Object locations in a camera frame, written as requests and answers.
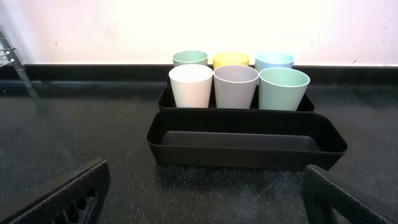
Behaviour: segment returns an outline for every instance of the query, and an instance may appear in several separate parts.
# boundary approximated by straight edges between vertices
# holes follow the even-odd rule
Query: metal rack
[[[0,64],[0,68],[5,65],[13,65],[17,71],[19,78],[24,82],[26,88],[32,88],[29,77],[26,74],[26,69],[24,64],[21,62],[16,54],[16,48],[12,46],[11,41],[7,38],[6,31],[2,28],[0,24],[0,58],[6,57],[7,61],[4,64]]]

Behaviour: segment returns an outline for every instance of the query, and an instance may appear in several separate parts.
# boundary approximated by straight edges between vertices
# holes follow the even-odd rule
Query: plastic cup
[[[213,71],[204,65],[181,65],[169,72],[178,108],[209,107]]]
[[[198,64],[207,66],[208,55],[201,51],[190,50],[179,52],[173,55],[174,67],[188,64]]]
[[[217,108],[249,109],[259,73],[244,65],[225,65],[214,70]]]
[[[224,65],[248,66],[250,55],[243,52],[219,52],[213,56],[213,69]]]
[[[256,56],[254,68],[256,68],[258,72],[261,72],[266,68],[272,67],[292,68],[293,63],[294,57],[290,54],[260,53]]]
[[[266,68],[260,72],[259,109],[295,111],[310,77],[291,68]]]

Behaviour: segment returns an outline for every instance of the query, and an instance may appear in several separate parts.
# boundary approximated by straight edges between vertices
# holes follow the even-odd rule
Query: black countertop
[[[163,83],[0,83],[0,201],[94,158],[111,187],[99,223],[306,223],[301,172],[160,166],[146,134]],[[398,88],[310,85],[348,144],[330,172],[398,207]]]

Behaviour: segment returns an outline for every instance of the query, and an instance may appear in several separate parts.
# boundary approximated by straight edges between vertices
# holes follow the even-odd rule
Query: light blue cup
[[[174,67],[188,64],[198,64],[207,66],[208,55],[197,50],[179,52],[173,55]]]
[[[266,68],[260,72],[259,109],[295,111],[310,77],[291,68]]]
[[[261,72],[266,68],[272,67],[292,68],[293,63],[294,57],[289,54],[260,53],[256,56],[254,67],[258,72]]]

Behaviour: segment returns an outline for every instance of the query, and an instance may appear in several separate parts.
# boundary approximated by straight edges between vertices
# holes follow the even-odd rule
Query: green cup
[[[206,53],[196,50],[179,52],[173,56],[174,67],[186,64],[198,64],[207,66],[208,56]]]
[[[310,77],[291,68],[266,68],[260,72],[259,109],[295,111]]]

